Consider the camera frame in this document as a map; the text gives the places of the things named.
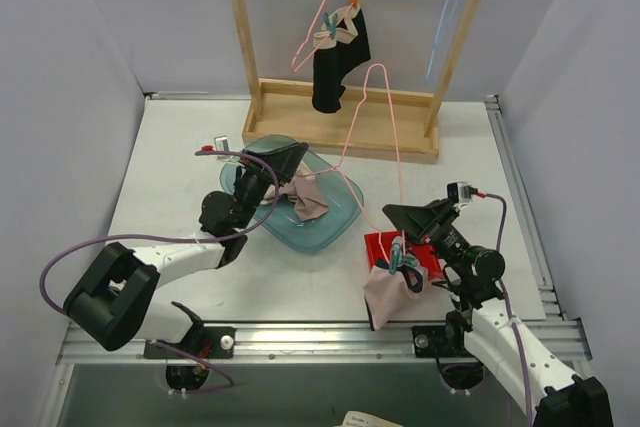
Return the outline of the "beige pink underwear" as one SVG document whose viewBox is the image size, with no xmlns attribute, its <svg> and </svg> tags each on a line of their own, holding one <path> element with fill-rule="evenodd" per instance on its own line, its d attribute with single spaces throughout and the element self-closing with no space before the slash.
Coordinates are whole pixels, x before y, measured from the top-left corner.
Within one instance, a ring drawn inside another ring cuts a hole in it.
<svg viewBox="0 0 640 427">
<path fill-rule="evenodd" d="M 278 187 L 278 193 L 293 205 L 297 218 L 302 222 L 318 219 L 329 212 L 328 201 L 312 173 L 298 171 L 289 183 Z"/>
</svg>

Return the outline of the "pink underwear navy trim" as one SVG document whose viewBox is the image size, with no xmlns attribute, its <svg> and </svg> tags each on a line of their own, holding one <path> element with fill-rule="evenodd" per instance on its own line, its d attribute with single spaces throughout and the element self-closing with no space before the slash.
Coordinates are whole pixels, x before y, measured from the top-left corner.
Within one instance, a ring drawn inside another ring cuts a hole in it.
<svg viewBox="0 0 640 427">
<path fill-rule="evenodd" d="M 420 265 L 402 265 L 391 273 L 389 264 L 382 258 L 377 259 L 363 287 L 370 329 L 382 329 L 395 315 L 416 301 L 427 282 L 428 271 Z"/>
</svg>

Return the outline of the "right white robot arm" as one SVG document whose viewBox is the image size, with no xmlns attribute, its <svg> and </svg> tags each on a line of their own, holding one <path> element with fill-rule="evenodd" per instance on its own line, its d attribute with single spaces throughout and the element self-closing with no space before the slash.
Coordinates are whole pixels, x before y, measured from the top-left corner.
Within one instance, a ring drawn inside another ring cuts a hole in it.
<svg viewBox="0 0 640 427">
<path fill-rule="evenodd" d="M 502 282 L 506 261 L 498 249 L 473 245 L 454 226 L 460 207 L 452 199 L 425 206 L 387 204 L 385 216 L 413 245 L 443 261 L 443 283 L 453 311 L 443 332 L 446 349 L 475 357 L 517 403 L 531 426 L 610 426 L 605 386 L 559 360 L 513 310 Z"/>
</svg>

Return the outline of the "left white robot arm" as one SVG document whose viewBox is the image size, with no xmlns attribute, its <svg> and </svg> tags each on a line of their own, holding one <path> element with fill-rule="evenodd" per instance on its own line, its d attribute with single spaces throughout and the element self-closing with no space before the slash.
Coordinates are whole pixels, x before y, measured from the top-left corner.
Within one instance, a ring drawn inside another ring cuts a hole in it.
<svg viewBox="0 0 640 427">
<path fill-rule="evenodd" d="M 293 179 L 307 150 L 306 143 L 293 141 L 270 151 L 236 153 L 233 192 L 213 191 L 202 201 L 202 238 L 145 235 L 145 246 L 135 248 L 125 246 L 125 235 L 105 239 L 67 295 L 63 313 L 107 351 L 141 339 L 180 358 L 198 354 L 212 341 L 203 320 L 179 301 L 159 300 L 157 290 L 232 263 L 259 224 L 253 217 L 265 194 Z"/>
</svg>

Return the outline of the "blue wire hanger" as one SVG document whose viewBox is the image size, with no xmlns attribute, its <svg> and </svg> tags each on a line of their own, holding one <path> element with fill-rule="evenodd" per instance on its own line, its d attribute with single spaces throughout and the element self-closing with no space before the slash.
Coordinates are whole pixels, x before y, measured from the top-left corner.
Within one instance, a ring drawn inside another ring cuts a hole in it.
<svg viewBox="0 0 640 427">
<path fill-rule="evenodd" d="M 453 20 L 453 17 L 454 17 L 454 14 L 456 13 L 459 2 L 460 0 L 445 0 L 443 7 L 441 9 L 440 18 L 439 18 L 438 26 L 436 29 L 436 34 L 434 36 L 434 41 L 432 44 L 431 53 L 429 56 L 429 62 L 427 65 L 427 71 L 425 75 L 426 86 L 429 86 L 431 84 L 431 79 L 433 77 L 433 71 L 434 71 L 434 64 L 435 64 L 438 50 L 449 28 L 450 23 Z"/>
</svg>

